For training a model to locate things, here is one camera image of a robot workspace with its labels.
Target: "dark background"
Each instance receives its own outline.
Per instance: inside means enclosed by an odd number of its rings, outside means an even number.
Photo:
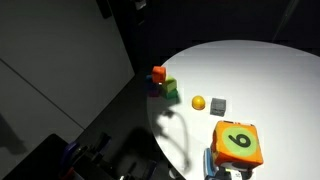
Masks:
[[[274,42],[320,54],[316,0],[147,0],[139,11],[133,0],[108,2],[135,72],[219,40]]]

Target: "orange block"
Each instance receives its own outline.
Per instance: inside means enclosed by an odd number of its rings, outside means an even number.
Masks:
[[[239,171],[263,164],[259,139],[254,125],[219,121],[211,144],[213,162]]]
[[[152,81],[154,83],[164,83],[166,80],[166,68],[154,66],[152,70]]]

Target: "black floor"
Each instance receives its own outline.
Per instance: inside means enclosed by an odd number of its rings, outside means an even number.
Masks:
[[[114,166],[119,177],[131,171],[142,176],[149,160],[158,162],[153,180],[171,179],[170,164],[157,145],[149,126],[144,77],[137,74],[116,98],[101,112],[77,139],[82,144],[94,144],[101,132],[112,136],[104,160]]]

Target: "yellow ball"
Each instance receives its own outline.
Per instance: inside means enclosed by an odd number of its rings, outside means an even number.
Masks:
[[[206,102],[202,96],[195,96],[192,99],[192,107],[196,110],[202,110],[206,107]]]

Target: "red block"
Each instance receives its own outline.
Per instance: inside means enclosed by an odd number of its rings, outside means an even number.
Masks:
[[[166,80],[166,68],[154,66],[152,70],[152,81],[154,83],[164,83]]]

